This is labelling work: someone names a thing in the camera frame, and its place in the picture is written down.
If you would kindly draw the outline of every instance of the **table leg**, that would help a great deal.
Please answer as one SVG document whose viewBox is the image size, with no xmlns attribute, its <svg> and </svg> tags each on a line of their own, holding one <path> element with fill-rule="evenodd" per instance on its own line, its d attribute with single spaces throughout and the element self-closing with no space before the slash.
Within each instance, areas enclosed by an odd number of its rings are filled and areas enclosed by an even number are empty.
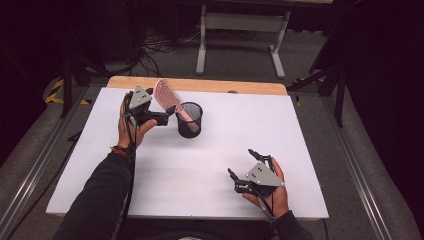
<svg viewBox="0 0 424 240">
<path fill-rule="evenodd" d="M 280 50 L 281 42 L 284 37 L 284 33 L 286 32 L 287 24 L 289 23 L 290 11 L 286 11 L 284 13 L 283 18 L 281 19 L 281 25 L 278 29 L 277 40 L 274 45 L 269 46 L 269 50 L 271 52 L 272 61 L 274 62 L 275 71 L 277 72 L 277 77 L 283 79 L 286 75 L 283 70 L 283 66 L 281 64 L 280 56 L 278 52 Z"/>
<path fill-rule="evenodd" d="M 206 6 L 202 6 L 202 15 L 200 17 L 200 47 L 199 55 L 197 56 L 196 74 L 202 75 L 205 70 L 205 57 L 206 57 Z"/>
</svg>

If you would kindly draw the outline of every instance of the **wooden table edge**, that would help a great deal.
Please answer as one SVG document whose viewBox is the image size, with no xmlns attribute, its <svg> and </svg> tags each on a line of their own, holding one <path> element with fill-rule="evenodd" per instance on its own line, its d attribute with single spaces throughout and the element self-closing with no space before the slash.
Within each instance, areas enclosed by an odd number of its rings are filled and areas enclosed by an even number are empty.
<svg viewBox="0 0 424 240">
<path fill-rule="evenodd" d="M 133 89 L 140 85 L 144 89 L 154 88 L 158 80 L 154 77 L 114 76 L 109 79 L 108 88 Z M 286 87 L 280 83 L 239 82 L 224 80 L 203 80 L 165 78 L 175 91 L 196 92 L 236 92 L 241 94 L 288 95 Z"/>
</svg>

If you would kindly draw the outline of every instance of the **hand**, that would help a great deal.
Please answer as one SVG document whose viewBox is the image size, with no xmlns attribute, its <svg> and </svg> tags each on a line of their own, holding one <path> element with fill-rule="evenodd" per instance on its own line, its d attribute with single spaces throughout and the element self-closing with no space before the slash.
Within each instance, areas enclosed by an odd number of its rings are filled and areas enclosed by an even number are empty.
<svg viewBox="0 0 424 240">
<path fill-rule="evenodd" d="M 272 158 L 272 165 L 274 165 L 275 173 L 277 176 L 281 179 L 281 181 L 284 182 L 283 171 L 274 158 Z M 250 193 L 243 193 L 242 196 L 260 208 L 258 197 Z M 272 196 L 269 195 L 265 198 L 265 200 L 271 209 L 273 209 L 273 214 L 276 218 L 283 216 L 286 212 L 289 211 L 288 196 L 285 187 L 277 187 L 272 193 Z"/>
<path fill-rule="evenodd" d="M 126 127 L 126 119 L 123 116 L 124 113 L 124 103 L 121 105 L 121 111 L 119 113 L 119 123 L 118 123 L 118 131 L 119 131 L 119 141 L 118 146 L 121 146 L 123 148 L 127 148 L 130 144 L 130 137 L 127 132 Z M 131 137 L 133 142 L 136 142 L 136 148 L 140 146 L 141 142 L 143 141 L 144 135 L 152 129 L 154 126 L 156 126 L 157 121 L 154 119 L 150 119 L 149 121 L 145 122 L 143 125 L 139 126 L 138 129 L 136 129 L 131 122 L 128 123 L 129 131 L 131 131 Z"/>
</svg>

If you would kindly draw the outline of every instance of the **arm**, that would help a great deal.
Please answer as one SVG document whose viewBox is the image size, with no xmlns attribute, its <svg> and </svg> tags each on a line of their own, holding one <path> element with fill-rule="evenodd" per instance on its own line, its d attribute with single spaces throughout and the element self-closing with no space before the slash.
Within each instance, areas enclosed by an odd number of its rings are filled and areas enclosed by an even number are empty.
<svg viewBox="0 0 424 240">
<path fill-rule="evenodd" d="M 284 182 L 284 174 L 280 165 L 273 158 L 272 165 L 275 173 Z M 243 197 L 260 208 L 259 200 L 255 195 L 243 193 Z M 265 198 L 268 205 L 273 206 L 273 214 L 277 220 L 273 227 L 277 230 L 280 240 L 312 240 L 312 234 L 299 224 L 291 210 L 289 210 L 287 189 L 277 187 L 272 196 Z"/>
<path fill-rule="evenodd" d="M 127 159 L 109 153 L 87 180 L 53 239 L 112 239 L 130 178 Z"/>
<path fill-rule="evenodd" d="M 292 211 L 288 211 L 273 223 L 280 240 L 313 240 L 314 236 L 299 224 Z"/>
</svg>

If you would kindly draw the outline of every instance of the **dark curtain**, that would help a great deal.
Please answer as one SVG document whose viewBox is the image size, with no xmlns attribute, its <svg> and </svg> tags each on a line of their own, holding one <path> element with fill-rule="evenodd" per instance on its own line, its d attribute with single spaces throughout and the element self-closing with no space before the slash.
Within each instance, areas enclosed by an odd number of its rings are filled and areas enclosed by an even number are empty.
<svg viewBox="0 0 424 240">
<path fill-rule="evenodd" d="M 60 74 L 55 39 L 26 1 L 0 2 L 0 166 L 45 110 L 43 92 Z"/>
<path fill-rule="evenodd" d="M 368 1 L 361 9 L 339 20 L 315 67 L 344 62 L 356 110 L 424 235 L 423 4 Z"/>
</svg>

